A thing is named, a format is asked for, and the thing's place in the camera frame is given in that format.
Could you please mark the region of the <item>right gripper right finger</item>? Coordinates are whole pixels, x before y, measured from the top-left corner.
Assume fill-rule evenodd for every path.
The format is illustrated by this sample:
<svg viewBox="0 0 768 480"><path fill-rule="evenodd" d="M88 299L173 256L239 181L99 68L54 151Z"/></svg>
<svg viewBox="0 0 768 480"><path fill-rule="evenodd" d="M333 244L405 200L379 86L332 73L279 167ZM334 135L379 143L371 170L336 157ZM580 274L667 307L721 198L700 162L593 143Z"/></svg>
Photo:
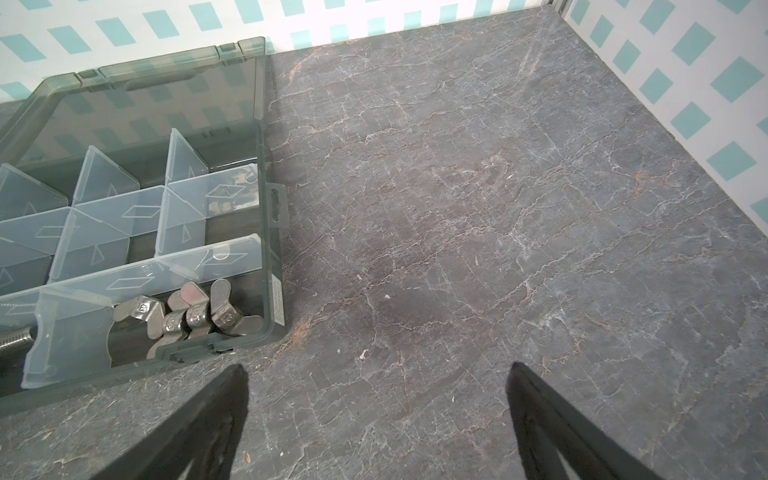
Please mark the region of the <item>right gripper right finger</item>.
<svg viewBox="0 0 768 480"><path fill-rule="evenodd" d="M524 363L512 364L505 392L528 479L566 479L564 463L581 479L659 477Z"/></svg>

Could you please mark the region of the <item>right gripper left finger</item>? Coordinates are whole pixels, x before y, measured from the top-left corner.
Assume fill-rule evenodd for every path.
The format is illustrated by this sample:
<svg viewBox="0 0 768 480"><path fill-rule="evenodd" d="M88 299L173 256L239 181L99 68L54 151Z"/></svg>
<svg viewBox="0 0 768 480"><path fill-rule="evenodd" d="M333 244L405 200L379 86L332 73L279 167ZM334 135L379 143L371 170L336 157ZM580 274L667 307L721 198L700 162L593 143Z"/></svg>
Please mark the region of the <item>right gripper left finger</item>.
<svg viewBox="0 0 768 480"><path fill-rule="evenodd" d="M96 479L228 479L248 414L248 374L224 369Z"/></svg>

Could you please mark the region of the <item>silver wing nut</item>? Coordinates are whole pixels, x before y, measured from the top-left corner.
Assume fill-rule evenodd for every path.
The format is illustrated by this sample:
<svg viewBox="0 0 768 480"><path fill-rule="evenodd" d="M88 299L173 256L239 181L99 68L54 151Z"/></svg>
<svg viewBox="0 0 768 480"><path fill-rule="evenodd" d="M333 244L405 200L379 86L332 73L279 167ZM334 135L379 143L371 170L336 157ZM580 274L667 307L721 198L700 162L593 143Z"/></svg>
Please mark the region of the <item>silver wing nut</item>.
<svg viewBox="0 0 768 480"><path fill-rule="evenodd" d="M170 294L167 304L172 311L184 311L184 323L191 337L207 335L213 328L210 298L198 284L185 283Z"/></svg>
<svg viewBox="0 0 768 480"><path fill-rule="evenodd" d="M255 335L262 331L265 320L259 315L244 315L230 301L231 283L217 279L210 286L210 318L223 334L238 337Z"/></svg>
<svg viewBox="0 0 768 480"><path fill-rule="evenodd" d="M145 323L162 322L165 305L157 298L139 295L114 307L112 318L115 323L138 320Z"/></svg>
<svg viewBox="0 0 768 480"><path fill-rule="evenodd" d="M148 350L146 359L151 360L156 357L157 351L166 345L182 341L188 336L188 328L185 322L187 310L172 311L164 318L162 336Z"/></svg>

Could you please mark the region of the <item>silver hex bolt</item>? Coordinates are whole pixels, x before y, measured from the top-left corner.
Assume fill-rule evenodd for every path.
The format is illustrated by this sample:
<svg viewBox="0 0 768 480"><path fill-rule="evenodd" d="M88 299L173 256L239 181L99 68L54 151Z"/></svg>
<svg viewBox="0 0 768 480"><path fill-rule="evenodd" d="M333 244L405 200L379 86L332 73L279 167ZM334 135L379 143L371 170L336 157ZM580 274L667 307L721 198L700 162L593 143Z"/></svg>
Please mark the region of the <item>silver hex bolt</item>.
<svg viewBox="0 0 768 480"><path fill-rule="evenodd" d="M31 348L36 341L36 336L37 327L33 325L2 333L0 337L1 355L12 355Z"/></svg>

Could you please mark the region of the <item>green plastic organizer box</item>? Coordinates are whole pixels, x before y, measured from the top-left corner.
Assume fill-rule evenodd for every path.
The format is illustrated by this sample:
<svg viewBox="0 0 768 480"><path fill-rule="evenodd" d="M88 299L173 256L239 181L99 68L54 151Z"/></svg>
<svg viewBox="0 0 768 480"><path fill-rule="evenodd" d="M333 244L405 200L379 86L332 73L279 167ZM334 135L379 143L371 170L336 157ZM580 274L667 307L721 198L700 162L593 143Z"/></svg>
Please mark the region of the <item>green plastic organizer box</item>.
<svg viewBox="0 0 768 480"><path fill-rule="evenodd" d="M44 80L1 131L1 334L36 326L1 355L11 415L280 339L285 187L266 145L262 37ZM171 293L217 279L265 323L148 350ZM162 322L115 323L139 295Z"/></svg>

